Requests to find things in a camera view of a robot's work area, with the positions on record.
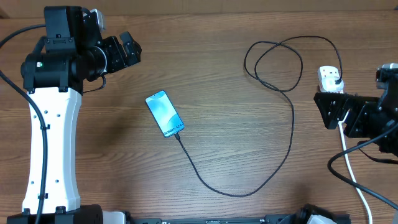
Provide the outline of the Samsung Galaxy smartphone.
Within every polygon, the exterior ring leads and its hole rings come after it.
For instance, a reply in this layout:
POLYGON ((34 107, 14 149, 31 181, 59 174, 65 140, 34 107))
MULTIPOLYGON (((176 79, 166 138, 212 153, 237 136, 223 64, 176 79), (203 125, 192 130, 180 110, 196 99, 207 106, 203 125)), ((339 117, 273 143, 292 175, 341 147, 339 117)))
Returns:
POLYGON ((146 98, 146 104, 165 138, 185 128, 174 105, 164 90, 146 98))

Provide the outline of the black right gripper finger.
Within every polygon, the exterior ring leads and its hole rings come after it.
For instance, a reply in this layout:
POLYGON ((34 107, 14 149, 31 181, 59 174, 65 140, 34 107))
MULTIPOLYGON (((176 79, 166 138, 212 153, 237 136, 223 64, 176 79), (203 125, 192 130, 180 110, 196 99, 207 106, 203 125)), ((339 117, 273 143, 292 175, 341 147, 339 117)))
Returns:
POLYGON ((349 138, 374 138, 381 133, 379 111, 375 101, 345 101, 348 111, 344 134, 349 138))
POLYGON ((335 129, 346 113, 356 106, 363 106, 367 102, 378 102, 379 98, 373 96, 358 96, 347 93, 318 92, 314 101, 320 111, 323 123, 327 129, 335 129))

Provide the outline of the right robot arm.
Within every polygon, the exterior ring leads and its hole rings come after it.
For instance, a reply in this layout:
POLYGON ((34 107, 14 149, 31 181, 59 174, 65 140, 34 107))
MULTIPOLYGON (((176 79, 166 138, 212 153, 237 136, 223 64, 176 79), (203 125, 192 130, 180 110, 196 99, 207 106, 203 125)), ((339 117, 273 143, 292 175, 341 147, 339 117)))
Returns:
POLYGON ((342 151, 328 161, 327 168, 335 177, 356 189, 369 223, 373 222, 373 215, 363 193, 394 209, 397 209, 397 204, 357 182, 348 154, 362 151, 364 146, 374 143, 381 152, 397 155, 396 63, 386 63, 377 68, 376 88, 384 90, 379 98, 350 95, 341 87, 334 90, 322 88, 314 96, 325 127, 338 128, 340 132, 342 151))

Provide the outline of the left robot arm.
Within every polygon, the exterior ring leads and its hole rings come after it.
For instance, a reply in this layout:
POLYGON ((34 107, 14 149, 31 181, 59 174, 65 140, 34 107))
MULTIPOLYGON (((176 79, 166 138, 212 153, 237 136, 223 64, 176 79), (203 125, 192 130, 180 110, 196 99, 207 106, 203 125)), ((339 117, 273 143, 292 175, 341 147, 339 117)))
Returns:
POLYGON ((83 85, 140 62, 141 46, 123 32, 103 38, 104 16, 80 6, 47 6, 42 36, 21 65, 29 103, 29 183, 22 211, 8 223, 132 223, 128 212, 82 205, 76 183, 76 125, 83 85))

